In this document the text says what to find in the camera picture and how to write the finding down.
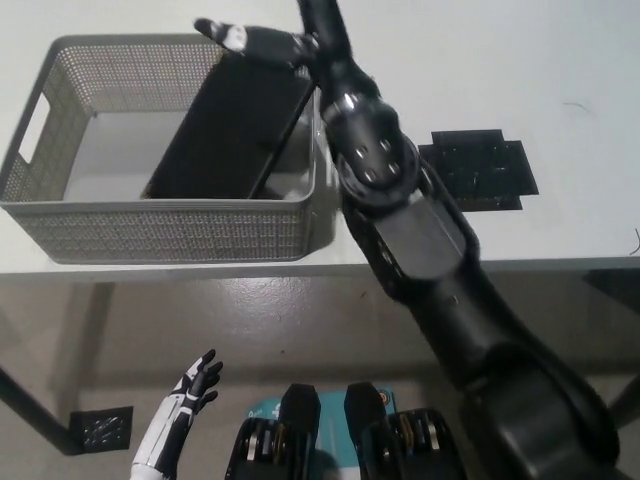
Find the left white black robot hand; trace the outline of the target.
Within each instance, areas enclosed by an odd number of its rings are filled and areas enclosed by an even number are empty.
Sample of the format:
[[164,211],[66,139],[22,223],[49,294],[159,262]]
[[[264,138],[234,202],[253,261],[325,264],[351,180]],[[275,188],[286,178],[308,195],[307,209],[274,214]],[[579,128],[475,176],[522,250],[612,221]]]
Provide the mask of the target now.
[[195,417],[218,397],[223,362],[211,349],[186,370],[164,397],[131,463],[130,479],[176,479]]

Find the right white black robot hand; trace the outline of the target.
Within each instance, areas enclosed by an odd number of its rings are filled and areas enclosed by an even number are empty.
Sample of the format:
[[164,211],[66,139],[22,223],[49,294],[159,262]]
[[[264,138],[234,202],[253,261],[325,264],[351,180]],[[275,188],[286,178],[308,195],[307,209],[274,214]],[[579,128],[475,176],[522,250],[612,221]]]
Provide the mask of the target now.
[[353,58],[346,26],[335,0],[300,1],[301,33],[198,18],[194,28],[225,50],[272,67],[324,70]]

